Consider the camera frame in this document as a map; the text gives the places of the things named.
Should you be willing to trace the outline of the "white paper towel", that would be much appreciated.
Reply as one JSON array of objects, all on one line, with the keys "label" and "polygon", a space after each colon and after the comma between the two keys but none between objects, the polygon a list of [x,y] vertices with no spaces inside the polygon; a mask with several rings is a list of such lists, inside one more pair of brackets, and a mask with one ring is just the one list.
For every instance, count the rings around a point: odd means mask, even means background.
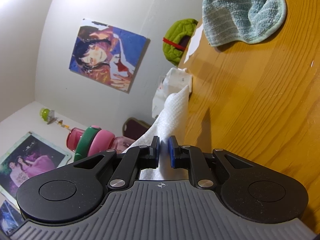
[{"label": "white paper towel", "polygon": [[156,169],[146,168],[140,172],[140,180],[185,180],[188,171],[171,167],[169,156],[169,138],[173,135],[181,145],[184,142],[185,127],[188,117],[189,87],[185,86],[178,93],[170,94],[164,108],[152,126],[130,147],[150,145],[154,136],[160,140],[159,165]]}]

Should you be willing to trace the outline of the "pink plastic water bottle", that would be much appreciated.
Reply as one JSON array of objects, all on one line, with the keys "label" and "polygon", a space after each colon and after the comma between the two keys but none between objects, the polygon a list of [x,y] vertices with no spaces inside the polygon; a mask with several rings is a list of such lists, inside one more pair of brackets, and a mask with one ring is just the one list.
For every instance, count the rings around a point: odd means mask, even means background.
[{"label": "pink plastic water bottle", "polygon": [[74,161],[95,155],[107,150],[124,152],[135,140],[121,136],[116,137],[112,132],[99,126],[89,126],[83,130],[73,128],[66,139],[66,146],[74,152]]}]

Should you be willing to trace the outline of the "maroon banquet chair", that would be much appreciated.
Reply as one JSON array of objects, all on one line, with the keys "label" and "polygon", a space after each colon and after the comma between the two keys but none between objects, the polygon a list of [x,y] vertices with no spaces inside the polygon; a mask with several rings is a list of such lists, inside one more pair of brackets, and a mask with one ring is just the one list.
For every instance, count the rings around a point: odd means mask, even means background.
[{"label": "maroon banquet chair", "polygon": [[149,128],[150,124],[138,120],[136,118],[128,118],[122,127],[122,134],[124,137],[137,140],[139,139]]}]

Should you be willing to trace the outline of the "white tissue pack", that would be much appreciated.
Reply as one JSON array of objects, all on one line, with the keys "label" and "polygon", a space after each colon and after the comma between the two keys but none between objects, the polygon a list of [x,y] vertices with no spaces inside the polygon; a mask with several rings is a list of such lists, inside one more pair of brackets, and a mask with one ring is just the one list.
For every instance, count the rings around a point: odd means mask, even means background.
[{"label": "white tissue pack", "polygon": [[165,101],[170,94],[180,92],[185,86],[192,93],[193,76],[188,73],[187,68],[172,67],[166,74],[159,78],[159,85],[152,100],[152,118],[156,119],[164,108]]}]

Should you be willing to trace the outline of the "wedding photo poster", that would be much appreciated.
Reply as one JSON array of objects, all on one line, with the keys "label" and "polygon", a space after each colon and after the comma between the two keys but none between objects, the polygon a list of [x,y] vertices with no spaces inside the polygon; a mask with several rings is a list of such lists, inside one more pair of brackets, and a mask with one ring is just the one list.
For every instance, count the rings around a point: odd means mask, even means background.
[{"label": "wedding photo poster", "polygon": [[17,206],[17,190],[26,180],[66,165],[71,158],[71,153],[29,131],[1,156],[1,194]]}]

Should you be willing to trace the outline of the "green quilted jacket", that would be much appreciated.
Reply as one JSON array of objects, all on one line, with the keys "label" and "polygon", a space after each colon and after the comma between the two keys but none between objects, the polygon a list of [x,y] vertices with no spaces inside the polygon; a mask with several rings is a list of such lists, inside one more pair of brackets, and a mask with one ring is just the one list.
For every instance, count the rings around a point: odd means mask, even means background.
[{"label": "green quilted jacket", "polygon": [[182,19],[176,21],[164,35],[163,53],[165,58],[173,65],[179,65],[197,24],[196,19]]}]

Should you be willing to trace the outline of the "teal striped dish cloth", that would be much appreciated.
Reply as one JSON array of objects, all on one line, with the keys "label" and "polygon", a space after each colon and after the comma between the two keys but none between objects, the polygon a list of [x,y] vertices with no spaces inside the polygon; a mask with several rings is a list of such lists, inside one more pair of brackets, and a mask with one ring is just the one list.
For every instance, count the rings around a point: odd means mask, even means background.
[{"label": "teal striped dish cloth", "polygon": [[203,31],[212,47],[264,41],[284,23],[285,0],[203,0]]}]

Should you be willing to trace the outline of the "anime girl wall poster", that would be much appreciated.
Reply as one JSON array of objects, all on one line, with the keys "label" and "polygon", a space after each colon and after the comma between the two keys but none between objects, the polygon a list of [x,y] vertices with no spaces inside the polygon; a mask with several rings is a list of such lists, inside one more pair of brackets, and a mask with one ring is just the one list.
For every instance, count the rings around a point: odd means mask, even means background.
[{"label": "anime girl wall poster", "polygon": [[142,35],[84,18],[69,70],[127,93],[147,42]]}]

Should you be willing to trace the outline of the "green wall hook ornament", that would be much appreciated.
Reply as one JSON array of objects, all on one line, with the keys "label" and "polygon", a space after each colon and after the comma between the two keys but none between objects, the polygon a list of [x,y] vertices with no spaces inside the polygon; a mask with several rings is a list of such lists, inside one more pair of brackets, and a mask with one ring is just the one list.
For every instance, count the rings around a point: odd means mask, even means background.
[{"label": "green wall hook ornament", "polygon": [[65,124],[63,122],[62,119],[59,119],[58,117],[55,116],[55,111],[54,110],[50,110],[48,108],[41,108],[39,115],[41,117],[41,119],[46,122],[46,124],[57,124],[62,128],[65,128],[67,130],[71,130],[70,126],[68,126],[67,124]]}]

